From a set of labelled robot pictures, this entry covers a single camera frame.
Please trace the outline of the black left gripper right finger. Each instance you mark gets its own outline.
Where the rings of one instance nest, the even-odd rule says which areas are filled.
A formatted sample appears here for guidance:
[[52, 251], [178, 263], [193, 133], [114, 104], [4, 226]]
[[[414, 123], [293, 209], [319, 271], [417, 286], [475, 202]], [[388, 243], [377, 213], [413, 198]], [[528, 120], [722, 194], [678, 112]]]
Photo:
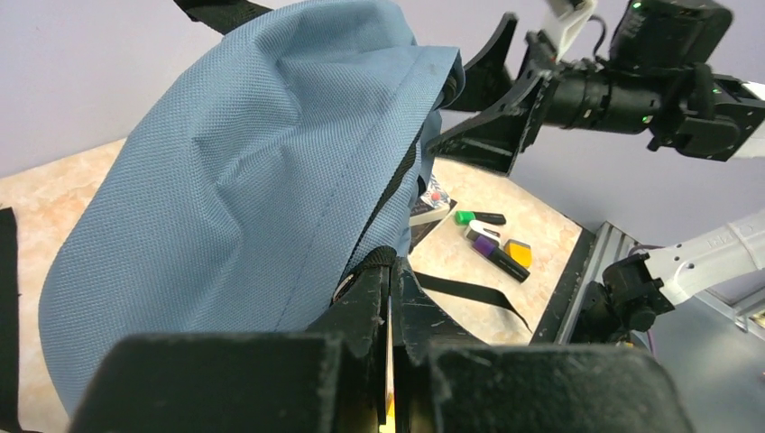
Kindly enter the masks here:
[[487, 345], [420, 287], [391, 280], [395, 428], [400, 432], [690, 432], [668, 373], [611, 345]]

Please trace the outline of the yellow grey sharpener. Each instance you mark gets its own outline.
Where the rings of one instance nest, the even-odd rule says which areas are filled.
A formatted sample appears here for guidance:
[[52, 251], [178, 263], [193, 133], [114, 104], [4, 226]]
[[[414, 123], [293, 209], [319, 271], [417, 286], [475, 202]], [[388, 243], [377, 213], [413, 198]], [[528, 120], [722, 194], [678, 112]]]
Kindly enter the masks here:
[[533, 256], [530, 245], [515, 239], [509, 239], [505, 242], [503, 250], [523, 268], [529, 269], [531, 267]]

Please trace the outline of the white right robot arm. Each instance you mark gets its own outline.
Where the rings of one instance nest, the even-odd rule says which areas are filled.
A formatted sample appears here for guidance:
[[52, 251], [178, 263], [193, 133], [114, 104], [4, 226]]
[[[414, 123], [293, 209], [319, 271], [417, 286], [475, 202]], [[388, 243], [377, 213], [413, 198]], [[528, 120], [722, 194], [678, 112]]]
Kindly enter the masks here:
[[[593, 1], [552, 1], [542, 28], [526, 37], [516, 77], [504, 62], [517, 19], [503, 16], [465, 66], [465, 87], [450, 109], [469, 118], [428, 143], [439, 157], [507, 174], [539, 129], [552, 125], [615, 134], [652, 133], [662, 147], [707, 161], [764, 154], [764, 87], [718, 75], [708, 58], [732, 24], [714, 1], [630, 1], [607, 58], [567, 62]], [[755, 213], [604, 269], [573, 300], [563, 343], [614, 343], [698, 292], [764, 267], [764, 215]]]

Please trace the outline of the blue student backpack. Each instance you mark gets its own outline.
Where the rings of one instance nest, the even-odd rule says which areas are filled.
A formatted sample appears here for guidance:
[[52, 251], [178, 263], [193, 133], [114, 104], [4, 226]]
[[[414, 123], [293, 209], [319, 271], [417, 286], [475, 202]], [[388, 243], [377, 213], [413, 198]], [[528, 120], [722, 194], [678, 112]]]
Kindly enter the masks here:
[[425, 145], [464, 87], [460, 50], [419, 44], [390, 1], [180, 6], [222, 41], [127, 137], [41, 290], [70, 431], [130, 336], [302, 332], [387, 266], [388, 337]]

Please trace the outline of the purple cap black marker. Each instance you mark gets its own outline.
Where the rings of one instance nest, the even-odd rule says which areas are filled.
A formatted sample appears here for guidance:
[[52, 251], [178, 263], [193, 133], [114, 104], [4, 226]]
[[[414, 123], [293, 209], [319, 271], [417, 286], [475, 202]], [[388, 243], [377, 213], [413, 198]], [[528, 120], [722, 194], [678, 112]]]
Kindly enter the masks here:
[[472, 242], [472, 247], [490, 263], [510, 275], [514, 280], [523, 283], [529, 278], [530, 271], [512, 259], [488, 237], [479, 235]]

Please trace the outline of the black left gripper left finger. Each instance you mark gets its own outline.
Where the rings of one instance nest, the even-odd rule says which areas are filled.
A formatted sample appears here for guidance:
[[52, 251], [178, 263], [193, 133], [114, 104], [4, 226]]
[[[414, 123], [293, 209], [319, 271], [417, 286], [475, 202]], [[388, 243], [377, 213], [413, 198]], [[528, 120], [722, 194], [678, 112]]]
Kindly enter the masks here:
[[387, 266], [302, 332], [144, 334], [106, 356], [74, 432], [375, 432], [385, 419]]

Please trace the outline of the Little Women book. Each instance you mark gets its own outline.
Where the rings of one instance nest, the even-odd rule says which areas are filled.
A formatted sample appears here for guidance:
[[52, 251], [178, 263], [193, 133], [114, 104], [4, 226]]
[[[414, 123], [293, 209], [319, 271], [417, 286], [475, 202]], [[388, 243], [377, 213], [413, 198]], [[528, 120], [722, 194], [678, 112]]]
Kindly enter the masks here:
[[432, 175], [426, 190], [418, 197], [410, 212], [410, 226], [440, 221], [449, 214], [451, 208], [451, 197]]

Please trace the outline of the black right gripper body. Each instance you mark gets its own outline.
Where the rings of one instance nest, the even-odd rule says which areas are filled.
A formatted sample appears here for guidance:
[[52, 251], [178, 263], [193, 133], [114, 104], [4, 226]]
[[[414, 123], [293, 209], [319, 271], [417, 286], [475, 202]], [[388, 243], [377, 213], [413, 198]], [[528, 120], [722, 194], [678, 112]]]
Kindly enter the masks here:
[[428, 141], [429, 155], [507, 176], [534, 142], [559, 84], [558, 65], [546, 37], [528, 32], [521, 69], [511, 76], [505, 61], [517, 23], [516, 14], [503, 14], [488, 42], [465, 64], [464, 87], [447, 109], [473, 116]]

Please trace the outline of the green cap black marker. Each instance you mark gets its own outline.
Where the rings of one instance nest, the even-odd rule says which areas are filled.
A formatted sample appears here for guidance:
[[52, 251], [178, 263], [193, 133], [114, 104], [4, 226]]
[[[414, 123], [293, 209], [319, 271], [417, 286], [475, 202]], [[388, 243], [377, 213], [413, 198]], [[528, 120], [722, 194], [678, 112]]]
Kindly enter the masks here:
[[459, 210], [455, 213], [455, 222], [460, 226], [467, 226], [470, 222], [479, 221], [482, 223], [504, 226], [507, 224], [505, 215], [499, 213], [474, 212]]

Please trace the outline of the dark brown bottom book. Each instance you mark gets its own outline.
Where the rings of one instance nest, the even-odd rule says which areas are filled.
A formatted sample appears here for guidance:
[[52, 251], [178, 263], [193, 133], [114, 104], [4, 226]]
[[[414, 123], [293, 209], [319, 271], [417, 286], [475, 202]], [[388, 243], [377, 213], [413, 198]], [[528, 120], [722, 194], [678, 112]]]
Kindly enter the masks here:
[[422, 199], [417, 200], [410, 219], [418, 224], [410, 227], [409, 253], [412, 253], [416, 246], [439, 226], [456, 205], [457, 201], [454, 199], [450, 199], [448, 204], [440, 203], [437, 207], [430, 206]]

